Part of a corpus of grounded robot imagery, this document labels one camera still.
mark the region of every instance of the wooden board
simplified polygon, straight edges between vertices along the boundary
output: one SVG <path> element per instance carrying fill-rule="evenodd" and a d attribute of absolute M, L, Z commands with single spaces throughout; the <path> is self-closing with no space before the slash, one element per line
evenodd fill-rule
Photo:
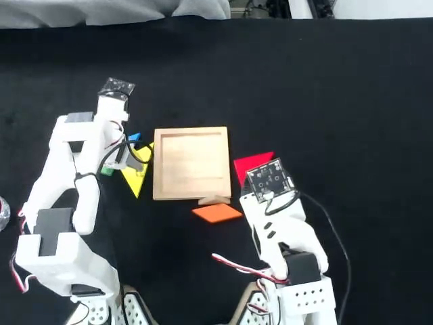
<path fill-rule="evenodd" d="M 231 197 L 226 127 L 156 129 L 154 200 Z"/>

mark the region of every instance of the red and white wire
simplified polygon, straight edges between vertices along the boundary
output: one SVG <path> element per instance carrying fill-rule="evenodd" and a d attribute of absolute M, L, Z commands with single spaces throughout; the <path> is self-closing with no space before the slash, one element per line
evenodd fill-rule
<path fill-rule="evenodd" d="M 21 293 L 26 293 L 28 291 L 28 289 L 30 288 L 30 284 L 28 283 L 28 281 L 30 279 L 36 279 L 36 276 L 34 276 L 33 274 L 30 274 L 24 279 L 24 282 L 23 282 L 20 275 L 18 274 L 18 272 L 15 269 L 15 265 L 14 265 L 15 255 L 16 255 L 16 253 L 14 253 L 12 255 L 12 258 L 9 262 L 9 267 L 11 269 L 12 276 L 14 277 L 14 280 L 15 280 L 16 284 L 18 285 L 18 288 L 20 289 Z"/>
<path fill-rule="evenodd" d="M 246 308 L 251 311 L 252 313 L 255 313 L 258 316 L 265 316 L 269 315 L 269 311 L 265 308 L 262 308 L 260 306 L 257 306 L 253 303 L 247 303 Z"/>
<path fill-rule="evenodd" d="M 118 130 L 120 131 L 120 137 L 116 140 L 113 141 L 111 144 L 109 144 L 108 146 L 106 146 L 104 149 L 107 149 L 111 146 L 113 146 L 114 144 L 117 144 L 121 139 L 123 139 L 123 135 L 124 135 L 124 128 L 123 125 L 121 125 L 120 123 L 117 123 L 116 121 L 110 121 L 111 123 L 114 123 L 115 125 L 118 126 Z"/>
<path fill-rule="evenodd" d="M 278 284 L 286 284 L 288 282 L 287 280 L 280 280 L 274 276 L 267 275 L 265 273 L 266 269 L 253 269 L 251 267 L 243 266 L 243 265 L 237 264 L 235 262 L 232 262 L 229 259 L 226 259 L 225 257 L 222 257 L 221 255 L 216 254 L 216 253 L 212 254 L 212 258 L 217 260 L 218 262 L 221 262 L 225 265 L 228 265 L 230 267 L 235 268 L 237 271 L 239 271 L 241 273 L 254 274 L 256 276 L 260 276 L 261 278 L 267 279 L 269 281 L 272 281 L 272 282 L 278 283 Z"/>

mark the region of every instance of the wire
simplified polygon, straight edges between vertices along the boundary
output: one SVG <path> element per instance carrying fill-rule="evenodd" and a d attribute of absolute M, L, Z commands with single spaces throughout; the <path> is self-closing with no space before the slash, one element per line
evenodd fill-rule
<path fill-rule="evenodd" d="M 124 131 L 123 133 L 124 133 L 125 138 L 126 138 L 126 139 L 129 139 L 129 136 L 128 136 L 127 132 Z M 152 156 L 153 156 L 153 153 L 154 153 L 154 149 L 153 149 L 149 144 L 145 144 L 145 146 L 149 148 L 149 150 L 150 150 L 150 156 L 152 157 Z M 148 161 L 143 161 L 143 160 L 141 160 L 141 159 L 140 159 L 140 158 L 135 154 L 135 152 L 134 152 L 134 150 L 131 148 L 131 146 L 128 146 L 128 151 L 129 151 L 129 153 L 131 154 L 131 156 L 132 156 L 136 161 L 138 161 L 138 162 L 141 163 L 141 164 L 148 164 L 148 163 L 151 162 L 150 158 L 149 158 Z"/>
<path fill-rule="evenodd" d="M 143 141 L 141 140 L 124 140 L 118 144 L 116 144 L 113 148 L 110 149 L 109 152 L 107 152 L 107 154 L 101 159 L 101 162 L 96 170 L 96 175 L 99 175 L 101 173 L 102 167 L 104 167 L 105 162 L 107 161 L 108 157 L 110 157 L 112 155 L 113 152 L 115 152 L 117 149 L 119 149 L 121 146 L 125 146 L 127 144 L 142 144 Z"/>
<path fill-rule="evenodd" d="M 15 280 L 16 284 L 18 285 L 18 288 L 20 289 L 21 293 L 26 293 L 30 289 L 30 284 L 28 283 L 28 281 L 31 279 L 36 279 L 36 276 L 33 274 L 30 274 L 24 279 L 24 282 L 23 282 L 20 275 L 18 274 L 18 272 L 15 269 L 15 265 L 14 265 L 15 256 L 16 256 L 16 251 L 12 254 L 12 257 L 9 261 L 9 268 L 11 270 L 12 276 L 14 277 L 14 280 Z"/>
<path fill-rule="evenodd" d="M 72 323 L 72 324 L 70 324 L 70 325 L 78 325 L 78 324 L 80 324 L 80 323 L 83 322 L 83 321 L 87 318 L 87 316 L 90 314 L 90 308 L 89 308 L 88 305 L 85 305 L 85 304 L 82 303 L 81 301 L 79 301 L 78 303 L 79 303 L 80 305 L 83 305 L 84 307 L 87 308 L 86 316 L 84 316 L 81 320 L 79 320 L 79 321 L 77 321 L 77 322 L 75 322 L 75 323 Z"/>
<path fill-rule="evenodd" d="M 278 299 L 278 313 L 279 313 L 277 325 L 279 325 L 281 323 L 281 301 L 279 300 L 279 297 L 277 297 L 277 299 Z"/>
<path fill-rule="evenodd" d="M 107 148 L 111 147 L 112 145 L 117 144 L 123 138 L 123 135 L 124 135 L 124 127 L 120 123 L 117 123 L 116 121 L 110 121 L 110 122 L 114 123 L 115 125 L 117 125 L 119 127 L 118 130 L 120 131 L 120 137 L 116 141 L 113 141 L 111 144 L 106 146 L 104 149 L 107 149 Z"/>
<path fill-rule="evenodd" d="M 101 164 L 102 165 L 104 165 L 104 162 L 105 162 L 105 160 L 107 160 L 107 157 L 109 157 L 111 155 L 111 153 L 109 152 L 108 154 L 106 154 L 103 158 L 102 158 L 102 161 L 101 161 Z M 75 167 L 75 171 L 76 171 L 76 176 L 75 176 L 75 179 L 74 179 L 74 185 L 75 185 L 75 188 L 76 188 L 76 181 L 78 180 L 78 179 L 82 179 L 82 178 L 84 178 L 84 177 L 87 177 L 87 176 L 94 176 L 94 178 L 96 179 L 96 183 L 97 183 L 97 186 L 98 186 L 98 188 L 99 188 L 99 192 L 101 193 L 101 209 L 102 209 L 102 214 L 104 214 L 105 213 L 105 204 L 107 203 L 107 200 L 106 200 L 106 196 L 105 196 L 105 191 L 104 191 L 104 186 L 103 186 L 103 184 L 102 184 L 102 182 L 101 182 L 101 180 L 99 179 L 99 177 L 98 177 L 98 175 L 99 175 L 99 173 L 101 172 L 101 165 L 99 165 L 99 168 L 98 168 L 98 171 L 97 171 L 97 173 L 85 173 L 85 174 L 80 174 L 77 170 L 76 170 L 76 165 L 75 165 L 75 159 L 74 159 L 74 156 L 72 155 L 72 160 L 74 161 L 74 167 Z M 114 237 L 114 235 L 113 235 L 113 231 L 112 231 L 112 229 L 111 229 L 111 227 L 108 227 L 109 228 L 109 233 L 110 233 L 110 240 L 111 240 L 111 242 L 112 242 L 112 246 L 113 246 L 113 249 L 114 249 L 114 258 L 115 258 L 115 260 L 116 260 L 116 266 L 117 266 L 117 274 L 118 274 L 118 278 L 120 279 L 120 272 L 119 272 L 119 264 L 118 264 L 118 262 L 117 262 L 117 258 L 116 258 L 116 249 L 115 249 L 115 246 L 114 246 L 114 241 L 113 241 L 113 237 Z M 119 287 L 120 287 L 120 300 L 121 300 L 121 302 L 120 302 L 120 306 L 121 306 L 121 308 L 122 308 L 122 313 L 123 313 L 123 318 L 124 318 L 124 323 L 125 323 L 125 325 L 129 325 L 129 322 L 128 322 L 128 318 L 127 318 L 127 312 L 126 312 L 126 308 L 125 308 L 125 306 L 124 306 L 124 290 L 123 290 L 123 285 L 120 283 L 120 280 L 119 280 Z"/>
<path fill-rule="evenodd" d="M 346 309 L 347 299 L 350 294 L 350 288 L 352 286 L 352 265 L 350 263 L 349 256 L 347 254 L 346 248 L 344 247 L 343 241 L 341 240 L 340 236 L 337 233 L 337 230 L 334 226 L 334 223 L 331 220 L 331 217 L 329 216 L 329 213 L 326 211 L 325 207 L 317 200 L 312 198 L 306 193 L 302 193 L 303 196 L 308 198 L 312 203 L 314 203 L 317 207 L 319 207 L 323 213 L 325 214 L 329 225 L 331 226 L 332 232 L 334 233 L 335 237 L 337 238 L 338 244 L 340 245 L 340 248 L 344 254 L 344 257 L 346 258 L 346 266 L 347 266 L 347 285 L 346 285 L 346 292 L 344 293 L 343 300 L 341 302 L 340 312 L 338 313 L 338 325 L 342 324 L 344 311 Z"/>
<path fill-rule="evenodd" d="M 274 215 L 274 214 L 276 214 L 280 211 L 283 211 L 284 209 L 290 207 L 292 204 L 294 204 L 296 202 L 296 200 L 298 200 L 300 198 L 300 192 L 296 191 L 296 190 L 292 190 L 292 192 L 295 192 L 295 193 L 294 193 L 293 197 L 289 200 L 289 202 L 281 205 L 278 208 L 273 209 L 272 211 L 269 211 L 269 207 L 271 206 L 273 199 L 268 200 L 268 205 L 266 206 L 266 209 L 265 209 L 265 215 L 268 215 L 268 216 Z"/>
<path fill-rule="evenodd" d="M 110 95 L 110 94 L 115 94 L 115 93 L 117 93 L 117 94 L 120 94 L 120 95 L 123 95 L 123 96 L 125 96 L 126 98 L 127 98 L 127 101 L 125 102 L 125 110 L 126 110 L 126 112 L 129 112 L 129 94 L 127 94 L 127 93 L 125 93 L 125 92 L 123 92 L 123 91 L 121 91 L 121 90 L 112 90 L 112 91 L 102 91 L 102 92 L 100 92 L 99 94 L 100 95 Z M 126 126 L 124 126 L 123 127 L 123 134 L 124 134 L 124 136 L 125 136 L 125 140 L 128 140 L 129 139 L 129 136 L 128 136 L 128 133 L 127 133 L 127 128 L 126 128 Z M 153 155 L 153 153 L 154 153 L 154 149 L 149 145 L 149 144 L 146 144 L 145 145 L 146 147 L 148 147 L 149 149 L 150 149 L 150 152 L 151 152 L 151 156 Z M 139 163 L 141 163 L 141 164 L 148 164 L 151 160 L 149 159 L 148 161 L 143 161 L 143 160 L 141 160 L 136 154 L 135 154 L 135 152 L 134 152 L 134 150 L 132 150 L 132 148 L 130 147 L 130 146 L 128 146 L 128 151 L 129 151 L 129 153 L 131 154 L 131 156 L 136 160 L 136 161 L 138 161 Z"/>
<path fill-rule="evenodd" d="M 237 264 L 235 262 L 232 262 L 228 259 L 226 259 L 225 257 L 222 257 L 219 254 L 213 253 L 212 254 L 212 258 L 215 259 L 218 262 L 221 262 L 222 264 L 228 265 L 230 267 L 235 268 L 237 271 L 241 272 L 241 273 L 247 273 L 247 274 L 254 274 L 256 276 L 260 276 L 261 278 L 267 279 L 273 283 L 277 283 L 277 284 L 287 284 L 288 280 L 280 280 L 277 279 L 274 276 L 268 276 L 267 274 L 265 274 L 266 269 L 262 269 L 262 270 L 258 270 L 258 269 L 253 269 L 251 267 L 246 267 L 240 264 Z"/>
<path fill-rule="evenodd" d="M 265 308 L 262 308 L 260 306 L 255 305 L 253 303 L 247 303 L 246 308 L 258 316 L 269 315 L 269 311 L 267 311 Z"/>

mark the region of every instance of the black cable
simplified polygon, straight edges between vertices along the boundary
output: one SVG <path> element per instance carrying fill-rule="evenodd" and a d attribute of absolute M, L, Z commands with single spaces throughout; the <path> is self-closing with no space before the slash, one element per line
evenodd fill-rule
<path fill-rule="evenodd" d="M 102 159 L 102 165 L 104 165 L 104 161 L 105 160 L 107 160 L 107 157 L 108 157 L 107 155 L 105 155 Z M 76 171 L 76 165 L 75 165 L 75 159 L 74 159 L 74 156 L 72 155 L 72 160 L 74 161 L 74 167 L 75 167 L 75 171 Z M 101 193 L 101 198 L 102 198 L 102 200 L 101 200 L 101 209 L 102 209 L 102 214 L 104 215 L 105 214 L 105 211 L 106 211 L 106 209 L 105 209 L 105 205 L 106 205 L 106 203 L 107 203 L 107 199 L 106 199 L 106 195 L 105 195 L 105 190 L 104 190 L 104 186 L 102 185 L 102 182 L 101 182 L 101 180 L 99 179 L 99 177 L 97 176 L 97 175 L 99 175 L 99 172 L 100 172 L 100 170 L 95 174 L 95 173 L 85 173 L 85 174 L 80 174 L 78 171 L 76 171 L 76 175 L 75 175 L 75 179 L 74 179 L 74 186 L 75 186 L 75 188 L 76 188 L 76 181 L 78 180 L 78 179 L 82 179 L 82 178 L 84 178 L 84 177 L 87 177 L 87 176 L 90 176 L 90 175 L 92 175 L 92 176 L 94 176 L 95 177 L 95 179 L 96 179 L 96 183 L 97 183 L 97 186 L 98 186 L 98 188 L 99 188 L 99 192 Z M 129 322 L 128 322 L 128 318 L 127 318 L 127 312 L 126 312 L 126 309 L 125 309 L 125 306 L 124 306 L 124 290 L 123 290 L 123 285 L 122 285 L 122 283 L 120 283 L 120 266 L 119 266 L 119 263 L 117 262 L 117 258 L 116 258 L 116 248 L 115 248 L 115 245 L 114 245 L 114 240 L 113 240 L 113 238 L 114 238 L 114 235 L 113 235 L 113 231 L 111 230 L 111 227 L 109 226 L 109 232 L 110 232 L 110 240 L 111 240 L 111 243 L 112 243 L 112 246 L 113 246 L 113 249 L 114 249 L 114 259 L 116 260 L 116 266 L 117 266 L 117 275 L 118 275 L 118 278 L 119 278 L 119 289 L 120 289 L 120 300 L 121 300 L 121 302 L 120 302 L 120 306 L 122 307 L 122 313 L 123 313 L 123 318 L 124 318 L 124 323 L 125 323 L 125 325 L 129 325 Z"/>
<path fill-rule="evenodd" d="M 127 101 L 125 102 L 125 110 L 127 113 L 129 113 L 129 94 L 125 93 L 124 91 L 121 90 L 107 90 L 107 91 L 100 91 L 99 94 L 100 95 L 110 95 L 110 94 L 119 94 L 119 95 L 123 95 L 127 98 Z M 127 126 L 126 123 L 123 123 L 123 134 L 125 136 L 125 140 L 129 139 L 129 135 L 127 133 Z M 150 149 L 151 152 L 151 156 L 153 156 L 154 154 L 154 149 L 149 145 L 146 144 L 146 147 L 148 147 Z M 129 153 L 131 154 L 131 156 L 138 161 L 141 164 L 148 164 L 151 160 L 149 159 L 148 161 L 143 161 L 141 160 L 139 157 L 137 157 L 137 155 L 134 153 L 134 150 L 132 150 L 132 148 L 130 146 L 127 146 Z"/>
<path fill-rule="evenodd" d="M 278 312 L 279 312 L 279 317 L 278 317 L 278 324 L 279 325 L 281 323 L 281 301 L 279 300 L 278 297 Z"/>
<path fill-rule="evenodd" d="M 293 195 L 293 197 L 289 200 L 289 202 L 281 205 L 280 207 L 277 207 L 275 209 L 273 209 L 272 211 L 268 211 L 269 207 L 272 204 L 273 199 L 268 200 L 268 205 L 266 206 L 265 209 L 265 215 L 274 215 L 280 211 L 283 211 L 284 209 L 290 207 L 292 204 L 294 204 L 296 202 L 296 200 L 298 200 L 300 198 L 300 192 L 294 190 L 295 194 Z"/>
<path fill-rule="evenodd" d="M 352 286 L 352 265 L 350 264 L 350 259 L 347 254 L 346 248 L 343 245 L 343 241 L 341 240 L 340 236 L 337 233 L 336 228 L 334 227 L 334 224 L 331 220 L 331 217 L 329 216 L 329 213 L 326 211 L 325 207 L 320 204 L 318 201 L 316 201 L 314 198 L 309 196 L 308 194 L 302 193 L 303 196 L 308 198 L 312 203 L 314 203 L 316 206 L 318 206 L 323 213 L 325 214 L 329 225 L 331 226 L 332 232 L 334 233 L 335 237 L 337 238 L 338 244 L 340 245 L 341 250 L 343 251 L 344 257 L 346 258 L 346 266 L 347 266 L 347 285 L 346 285 L 346 292 L 344 293 L 343 300 L 341 302 L 340 312 L 338 313 L 338 325 L 342 324 L 343 316 L 344 316 L 344 310 L 346 309 L 347 299 L 350 294 L 350 288 Z"/>
<path fill-rule="evenodd" d="M 126 139 L 129 139 L 129 136 L 128 136 L 128 133 L 127 133 L 127 130 L 126 130 L 125 125 L 123 126 L 123 133 L 124 133 L 125 138 L 126 138 Z M 149 144 L 145 144 L 145 146 L 149 148 L 149 150 L 150 150 L 150 156 L 152 157 L 152 156 L 154 155 L 154 149 L 153 149 Z M 138 161 L 139 163 L 141 163 L 141 164 L 148 164 L 148 163 L 151 162 L 150 158 L 149 158 L 148 161 L 143 161 L 143 160 L 141 160 L 139 157 L 137 157 L 137 155 L 135 154 L 135 152 L 134 152 L 134 150 L 131 148 L 131 146 L 127 146 L 127 148 L 128 148 L 128 150 L 129 150 L 129 153 L 131 154 L 131 156 L 132 156 L 136 161 Z"/>
<path fill-rule="evenodd" d="M 79 320 L 79 321 L 77 321 L 77 322 L 75 322 L 75 323 L 73 323 L 73 324 L 70 324 L 70 325 L 77 325 L 77 324 L 80 324 L 83 320 L 85 320 L 86 318 L 87 318 L 87 316 L 90 314 L 90 308 L 89 308 L 89 306 L 88 305 L 85 305 L 84 303 L 82 303 L 81 301 L 79 301 L 78 302 L 80 305 L 83 305 L 84 307 L 86 307 L 87 308 L 87 313 L 86 313 L 86 316 L 84 316 L 81 320 Z"/>
<path fill-rule="evenodd" d="M 115 146 L 113 146 L 113 148 L 110 149 L 109 152 L 107 152 L 107 154 L 102 158 L 97 170 L 96 170 L 96 175 L 99 175 L 101 173 L 102 167 L 104 167 L 105 162 L 107 161 L 108 157 L 110 157 L 112 155 L 113 152 L 115 152 L 117 149 L 119 149 L 121 146 L 125 146 L 127 144 L 142 144 L 144 143 L 141 140 L 124 140 L 122 142 L 119 142 L 118 144 L 116 144 Z"/>

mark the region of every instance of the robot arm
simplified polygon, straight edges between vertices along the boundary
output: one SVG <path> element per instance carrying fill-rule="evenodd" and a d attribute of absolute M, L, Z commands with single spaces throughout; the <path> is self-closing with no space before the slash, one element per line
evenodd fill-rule
<path fill-rule="evenodd" d="M 268 168 L 276 165 L 276 170 Z M 282 169 L 274 160 L 260 167 L 259 186 L 250 179 L 251 193 L 240 198 L 244 215 L 252 229 L 253 241 L 260 259 L 269 264 L 269 272 L 287 284 L 262 279 L 268 301 L 272 324 L 279 325 L 336 325 L 335 299 L 330 278 L 323 275 L 328 270 L 328 260 L 314 229 L 305 222 L 305 213 L 292 180 L 281 188 L 280 195 L 267 188 L 277 188 L 272 179 Z M 287 202 L 292 202 L 284 209 Z"/>
<path fill-rule="evenodd" d="M 45 166 L 22 208 L 30 232 L 36 225 L 38 211 L 51 208 L 70 188 L 76 188 L 78 192 L 72 218 L 75 230 L 82 235 L 93 231 L 100 195 L 97 180 L 77 175 L 96 174 L 101 159 L 114 144 L 124 139 L 121 125 L 129 117 L 125 111 L 127 98 L 107 96 L 107 89 L 119 87 L 115 83 L 122 82 L 109 79 L 104 86 L 104 95 L 99 97 L 95 116 L 91 112 L 83 112 L 59 116 L 57 119 Z M 129 87 L 127 90 L 130 94 L 133 85 L 123 84 Z M 106 165 L 112 169 L 123 169 L 128 156 L 128 150 L 119 148 L 109 157 Z"/>
<path fill-rule="evenodd" d="M 103 310 L 100 324 L 109 315 L 115 324 L 118 272 L 81 235 L 93 231 L 100 195 L 96 173 L 105 155 L 124 140 L 122 124 L 129 118 L 126 108 L 133 88 L 110 78 L 100 93 L 95 116 L 83 112 L 57 119 L 45 166 L 21 212 L 30 234 L 19 238 L 16 263 L 55 293 L 82 301 L 89 309 Z M 111 153 L 104 166 L 123 169 L 129 161 L 129 151 L 123 146 Z M 51 209 L 70 188 L 78 192 L 75 210 Z"/>

